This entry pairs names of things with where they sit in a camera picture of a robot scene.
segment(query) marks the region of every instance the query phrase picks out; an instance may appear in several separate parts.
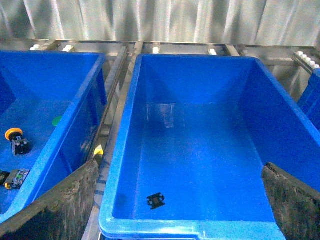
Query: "green object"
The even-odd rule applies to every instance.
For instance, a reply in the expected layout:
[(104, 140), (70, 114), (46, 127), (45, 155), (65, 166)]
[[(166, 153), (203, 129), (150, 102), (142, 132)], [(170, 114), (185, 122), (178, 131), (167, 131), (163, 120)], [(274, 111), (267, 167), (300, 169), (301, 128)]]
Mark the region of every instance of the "green object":
[(55, 119), (53, 119), (52, 125), (55, 127), (58, 126), (61, 119), (62, 119), (62, 116), (57, 116)]

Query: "yellow object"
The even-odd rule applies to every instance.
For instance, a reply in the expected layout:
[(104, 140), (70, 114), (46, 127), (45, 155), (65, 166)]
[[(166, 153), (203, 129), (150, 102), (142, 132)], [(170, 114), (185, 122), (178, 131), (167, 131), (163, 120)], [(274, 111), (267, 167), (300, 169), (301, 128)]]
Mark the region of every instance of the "yellow object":
[(10, 185), (8, 182), (6, 182), (6, 183), (4, 184), (4, 186), (5, 186), (5, 188), (8, 189), (8, 190), (11, 189), (11, 185)]
[(104, 150), (102, 149), (101, 145), (94, 150), (94, 155), (103, 155), (103, 154), (104, 154)]
[(14, 127), (14, 128), (10, 128), (8, 131), (6, 131), (5, 133), (5, 139), (7, 139), (8, 141), (10, 141), (9, 139), (9, 136), (13, 133), (20, 133), (21, 135), (24, 134), (24, 132), (20, 129), (20, 128), (17, 128), (17, 127)]

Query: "stainless steel wall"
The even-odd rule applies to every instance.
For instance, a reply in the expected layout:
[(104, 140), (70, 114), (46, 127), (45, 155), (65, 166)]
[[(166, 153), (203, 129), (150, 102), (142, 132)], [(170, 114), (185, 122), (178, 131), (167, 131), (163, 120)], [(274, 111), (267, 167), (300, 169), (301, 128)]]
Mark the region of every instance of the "stainless steel wall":
[(320, 0), (0, 0), (0, 38), (320, 45)]

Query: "small black chip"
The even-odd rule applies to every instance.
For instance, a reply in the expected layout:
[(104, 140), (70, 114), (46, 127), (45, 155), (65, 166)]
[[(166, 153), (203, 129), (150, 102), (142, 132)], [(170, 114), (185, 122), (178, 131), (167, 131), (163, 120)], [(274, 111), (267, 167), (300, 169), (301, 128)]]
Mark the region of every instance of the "small black chip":
[(166, 205), (164, 203), (165, 196), (163, 194), (161, 194), (160, 192), (157, 194), (153, 194), (151, 196), (148, 196), (146, 199), (147, 199), (148, 205), (151, 206), (151, 210), (157, 209), (161, 206)]

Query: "blue plastic crate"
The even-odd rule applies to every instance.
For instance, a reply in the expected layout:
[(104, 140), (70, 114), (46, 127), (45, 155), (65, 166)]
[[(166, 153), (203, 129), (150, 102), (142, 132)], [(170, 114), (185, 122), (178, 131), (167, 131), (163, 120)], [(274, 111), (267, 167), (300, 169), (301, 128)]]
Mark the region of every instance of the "blue plastic crate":
[[(0, 52), (0, 169), (31, 170), (20, 190), (0, 186), (0, 223), (84, 163), (107, 103), (104, 62), (96, 53)], [(12, 153), (10, 128), (23, 130), (30, 153)]]
[[(259, 60), (140, 55), (100, 230), (111, 239), (284, 240), (262, 181), (267, 162), (320, 190), (320, 133)], [(151, 210), (157, 193), (165, 205)]]
[(308, 116), (313, 125), (320, 130), (320, 69), (313, 71), (298, 106)]

